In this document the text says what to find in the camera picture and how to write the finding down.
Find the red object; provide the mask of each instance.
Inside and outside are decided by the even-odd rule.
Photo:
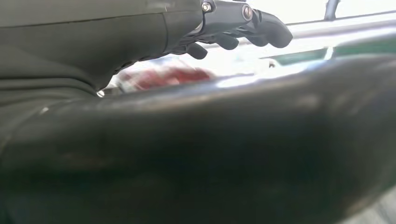
[[[149,69],[135,74],[122,74],[120,80],[129,82],[136,90],[154,87],[184,84],[212,78],[212,74],[203,69],[170,67],[164,70]]]

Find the window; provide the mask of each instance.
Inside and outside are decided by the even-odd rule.
[[[396,10],[396,0],[340,0],[336,18]]]
[[[327,0],[247,0],[247,3],[284,23],[298,23],[323,20]]]

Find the bolt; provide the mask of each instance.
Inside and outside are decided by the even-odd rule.
[[[209,2],[204,2],[202,3],[202,10],[206,13],[211,12],[212,11],[212,6]]]
[[[247,21],[252,20],[253,18],[253,10],[249,5],[244,5],[242,8],[243,18]]]

